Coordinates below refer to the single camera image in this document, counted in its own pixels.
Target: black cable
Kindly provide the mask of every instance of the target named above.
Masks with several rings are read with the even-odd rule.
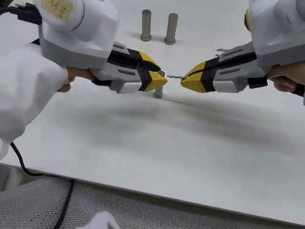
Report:
[[[26,3],[24,5],[20,4],[17,7],[0,7],[0,15],[4,13],[15,14],[18,17],[18,20],[29,22],[36,25],[41,25],[42,17],[39,13],[39,10],[35,5]]]
[[[69,202],[70,202],[70,199],[71,199],[71,196],[72,196],[73,188],[74,188],[74,180],[71,180],[70,189],[69,189],[69,192],[67,194],[66,201],[63,205],[61,215],[60,215],[56,225],[53,227],[53,229],[59,229],[62,225],[63,220],[65,219],[67,209],[68,209],[68,205],[69,205]]]
[[[40,177],[40,176],[44,176],[45,174],[43,173],[31,173],[24,165],[24,162],[23,162],[23,158],[21,156],[21,153],[19,152],[19,149],[16,147],[15,143],[11,143],[10,146],[12,147],[12,149],[15,151],[18,159],[19,159],[19,162],[20,162],[20,165],[21,165],[21,168],[22,170],[30,175],[30,176],[33,176],[33,177]],[[59,219],[57,220],[56,222],[56,225],[54,226],[53,229],[59,229],[63,223],[63,220],[65,219],[65,216],[67,214],[67,209],[68,209],[68,206],[69,206],[69,203],[70,203],[70,199],[71,199],[71,196],[72,196],[72,192],[73,192],[73,188],[74,188],[74,180],[71,180],[70,181],[70,188],[69,188],[69,192],[67,194],[67,197],[66,197],[66,200],[65,200],[65,203],[62,207],[62,210],[61,210],[61,215],[59,217]]]
[[[23,162],[23,158],[22,158],[22,156],[21,156],[21,154],[20,154],[20,152],[19,152],[19,149],[16,147],[15,143],[11,143],[10,146],[13,148],[13,150],[14,150],[15,153],[17,154],[17,157],[18,157],[18,159],[19,159],[21,168],[22,168],[22,170],[23,170],[26,174],[28,174],[28,175],[30,175],[30,176],[32,176],[32,177],[40,177],[40,176],[44,176],[44,175],[45,175],[45,174],[43,174],[43,173],[32,173],[32,172],[30,172],[30,171],[25,167],[24,162]]]

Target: white lab coat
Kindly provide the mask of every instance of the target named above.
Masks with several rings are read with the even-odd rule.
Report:
[[[35,44],[0,57],[0,160],[67,79],[67,69],[44,58]],[[119,229],[111,214],[101,212],[79,229],[107,229],[108,225]]]

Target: white sleeve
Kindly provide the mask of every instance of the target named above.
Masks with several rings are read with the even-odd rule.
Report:
[[[68,71],[29,44],[0,56],[0,160],[68,79]]]

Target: small metal pin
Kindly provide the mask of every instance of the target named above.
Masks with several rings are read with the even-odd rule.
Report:
[[[178,76],[178,75],[167,75],[167,78],[173,78],[173,79],[184,79],[185,76]]]
[[[165,77],[165,72],[163,71],[158,71],[158,73]],[[153,96],[156,98],[156,99],[161,99],[163,97],[163,86],[157,88],[154,93],[153,93]]]
[[[19,8],[25,8],[25,4],[22,3],[15,3],[15,6]]]
[[[152,12],[150,10],[142,11],[142,34],[141,40],[148,42],[152,39],[151,36]]]
[[[229,51],[228,49],[217,49],[218,52],[226,52]]]
[[[168,24],[167,24],[167,33],[166,37],[164,38],[165,44],[173,45],[176,43],[176,30],[178,24],[178,14],[170,13],[168,16]]]

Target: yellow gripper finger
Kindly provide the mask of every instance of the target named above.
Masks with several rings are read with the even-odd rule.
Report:
[[[148,70],[138,70],[141,78],[141,92],[150,92],[167,83],[167,79],[159,72],[151,72]]]

